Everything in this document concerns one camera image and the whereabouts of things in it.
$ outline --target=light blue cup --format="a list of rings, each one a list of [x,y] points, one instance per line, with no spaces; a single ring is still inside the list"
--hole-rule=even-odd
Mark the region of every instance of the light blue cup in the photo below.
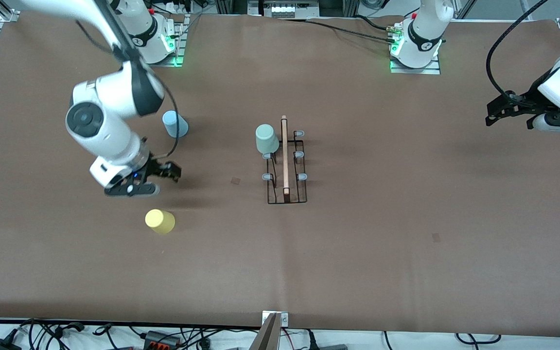
[[[167,111],[164,113],[163,118],[161,118],[164,122],[165,130],[167,133],[170,134],[171,137],[176,138],[176,121],[178,119],[178,138],[184,137],[189,131],[189,125],[185,121],[183,117],[178,115],[175,111]]]
[[[274,153],[279,147],[280,141],[271,125],[261,124],[256,128],[256,149],[260,153]]]

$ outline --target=wooden dowel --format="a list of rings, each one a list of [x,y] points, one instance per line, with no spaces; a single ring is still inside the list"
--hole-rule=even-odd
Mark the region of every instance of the wooden dowel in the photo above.
[[[291,191],[289,190],[289,133],[287,131],[286,115],[282,116],[280,123],[282,124],[282,180],[284,181],[282,192],[284,202],[288,203],[291,202]]]

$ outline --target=cable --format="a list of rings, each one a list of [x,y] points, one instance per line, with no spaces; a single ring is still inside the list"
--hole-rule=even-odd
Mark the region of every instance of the cable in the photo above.
[[[176,112],[176,137],[174,138],[174,144],[172,146],[172,149],[168,153],[165,153],[164,155],[153,157],[153,159],[161,159],[161,158],[169,157],[172,153],[174,153],[174,150],[176,149],[176,146],[178,146],[178,138],[180,136],[179,135],[180,134],[180,121],[178,120],[178,116],[179,116],[178,106],[176,106],[176,100],[174,99],[174,95],[172,94],[170,89],[167,87],[167,85],[165,84],[165,82],[163,82],[163,80],[161,78],[159,78],[157,75],[155,75],[155,78],[157,78],[157,80],[161,83],[161,86],[163,86],[165,92],[167,92],[167,95],[170,97],[170,100],[172,101],[172,106],[174,107],[174,111]]]
[[[282,328],[284,334],[286,334],[286,339],[289,341],[289,344],[291,344],[291,349],[295,350],[295,346],[293,346],[293,340],[291,340],[291,336],[289,336],[289,332],[286,331],[286,328]]]
[[[502,335],[497,334],[496,339],[494,339],[494,340],[476,341],[475,337],[471,333],[466,333],[466,334],[468,335],[468,337],[470,337],[471,341],[465,341],[464,339],[462,339],[462,337],[459,336],[459,333],[455,333],[455,338],[457,338],[457,340],[460,341],[460,343],[463,343],[463,344],[466,344],[466,345],[473,345],[475,350],[479,350],[479,348],[478,348],[479,345],[496,344],[503,337]]]
[[[198,13],[196,18],[194,18],[191,22],[189,22],[189,26],[187,26],[187,29],[185,29],[185,31],[183,33],[181,33],[180,36],[183,36],[184,34],[187,34],[187,32],[193,26],[193,24],[196,23],[200,19],[200,16],[202,16],[202,14],[210,8],[211,8],[211,6],[207,6],[207,7],[204,7],[202,9],[200,9],[200,13]]]
[[[385,31],[386,32],[386,27],[382,27],[382,26],[378,26],[377,24],[371,22],[371,20],[361,14],[356,14],[354,17],[356,18],[362,18],[363,20],[365,20],[366,23],[369,24],[369,26],[373,27],[373,28],[377,28],[380,29],[381,31]]]
[[[36,349],[38,349],[38,350],[40,349],[40,344],[42,344],[42,339],[44,339],[44,337],[46,335],[47,335],[47,332],[43,329],[42,330],[42,336],[40,336],[40,339],[38,339],[38,344],[36,345]]]
[[[403,16],[403,17],[407,17],[407,16],[411,15],[412,13],[415,13],[415,12],[418,11],[419,9],[420,9],[420,7],[417,7],[416,9],[414,9],[414,10],[412,10],[412,11],[409,11],[409,13],[406,13],[405,16]]]
[[[66,349],[66,350],[70,350],[70,348],[64,344],[64,342],[62,342],[62,340],[60,339],[60,337],[62,337],[61,335],[58,336],[57,334],[55,334],[52,330],[51,330],[51,326],[47,326],[44,323],[41,323],[40,321],[38,321],[37,319],[31,319],[29,320],[31,322],[31,326],[29,327],[29,338],[31,338],[31,334],[32,334],[32,330],[33,330],[33,325],[34,324],[38,324],[40,327],[42,327],[42,329],[49,334],[49,336],[51,336],[51,338],[49,338],[49,341],[47,341],[47,347],[45,348],[45,350],[48,350],[49,345],[51,344],[51,341],[53,341],[53,339],[55,339],[58,343],[58,345],[60,346],[60,350],[62,349]]]
[[[393,347],[390,345],[390,341],[388,340],[388,332],[384,331],[384,339],[386,339],[386,345],[388,347],[388,350],[393,350]]]
[[[104,53],[112,54],[112,51],[110,49],[108,49],[105,46],[102,46],[91,35],[89,35],[88,31],[85,29],[84,25],[81,22],[76,20],[75,23],[77,24],[77,26],[79,26],[79,29],[81,29],[82,32],[84,32],[84,34],[86,35],[86,38],[92,43],[92,45],[94,45],[97,49],[99,49],[100,51],[103,51]]]
[[[118,346],[116,346],[116,344],[114,343],[114,339],[111,339],[111,334],[109,334],[109,330],[107,330],[106,333],[107,333],[107,339],[109,339],[111,346],[113,346],[114,350],[118,350]]]
[[[310,350],[319,350],[318,345],[317,345],[317,339],[315,339],[315,334],[311,330],[307,330],[307,331],[308,331],[309,337],[311,338],[311,347],[309,349]]]
[[[337,31],[341,31],[341,32],[345,32],[345,33],[349,33],[349,34],[353,34],[353,35],[359,35],[362,37],[367,37],[367,38],[373,38],[376,40],[381,40],[384,42],[387,42],[389,44],[393,44],[395,41],[391,38],[384,38],[384,37],[376,37],[375,35],[369,35],[369,34],[365,34],[365,33],[358,33],[358,32],[354,32],[354,31],[350,31],[349,29],[344,29],[344,28],[339,28],[339,27],[335,27],[335,26],[330,26],[329,24],[325,24],[325,23],[320,23],[320,22],[309,22],[308,20],[304,21],[305,23],[311,23],[311,24],[317,24],[318,26],[324,26],[324,27],[328,27],[331,29],[336,29]]]
[[[535,12],[536,9],[538,9],[541,5],[545,4],[546,2],[548,2],[548,0],[540,0],[539,2],[537,2],[535,5],[533,5],[530,9],[528,9],[528,11],[526,11],[524,14],[522,14],[522,16],[520,16],[520,18],[518,18],[515,22],[513,22],[511,24],[511,26],[509,26],[509,28],[506,29],[506,31],[504,33],[502,33],[502,35],[500,36],[500,38],[498,38],[498,40],[496,40],[496,42],[494,43],[494,45],[491,47],[490,51],[487,53],[487,58],[485,59],[485,72],[487,73],[487,77],[490,80],[492,86],[494,86],[494,88],[496,88],[498,90],[498,92],[500,92],[500,95],[503,95],[507,100],[509,100],[510,102],[515,102],[518,105],[521,106],[525,106],[525,107],[533,107],[532,104],[527,104],[525,102],[520,102],[520,101],[516,101],[513,100],[513,98],[511,98],[505,91],[504,89],[502,89],[498,83],[496,82],[496,80],[494,79],[494,76],[491,73],[491,56],[494,54],[494,51],[496,51],[496,47],[498,47],[498,45],[500,45],[500,43],[504,40],[504,38],[511,33],[511,31],[513,31],[513,29],[515,29],[515,27],[518,26],[518,24],[522,23],[522,21],[524,20],[524,18],[527,18],[530,14],[532,14],[533,12]]]
[[[142,339],[144,339],[144,338],[146,337],[146,336],[145,336],[146,333],[138,333],[138,332],[136,332],[136,330],[134,330],[133,327],[131,327],[131,326],[129,326],[129,329],[131,330],[131,332],[137,334],[138,337],[140,337],[140,338],[142,338]]]
[[[109,334],[109,330],[111,329],[111,327],[112,324],[107,323],[104,326],[100,326],[99,328],[96,328],[94,332],[92,332],[92,334],[95,336],[102,336],[103,334],[107,334],[107,339],[109,339],[109,343],[111,344],[112,348],[114,348],[114,350],[118,350],[118,346],[116,346],[116,344],[114,343],[114,339],[112,339],[111,334]]]

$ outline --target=brown table surface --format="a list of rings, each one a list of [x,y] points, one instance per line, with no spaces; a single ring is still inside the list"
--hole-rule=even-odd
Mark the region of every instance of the brown table surface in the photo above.
[[[156,69],[190,125],[184,177],[111,199],[64,116],[75,84],[118,64],[73,22],[23,13],[0,35],[0,316],[254,326],[284,310],[294,328],[560,336],[560,133],[484,124],[508,25],[452,23],[425,76],[389,73],[382,42],[203,16],[184,66]],[[495,76],[521,93],[560,31],[510,37]],[[170,108],[130,123],[156,153]],[[265,202],[254,130],[281,115],[306,132],[307,204]],[[177,228],[149,230],[152,208]]]

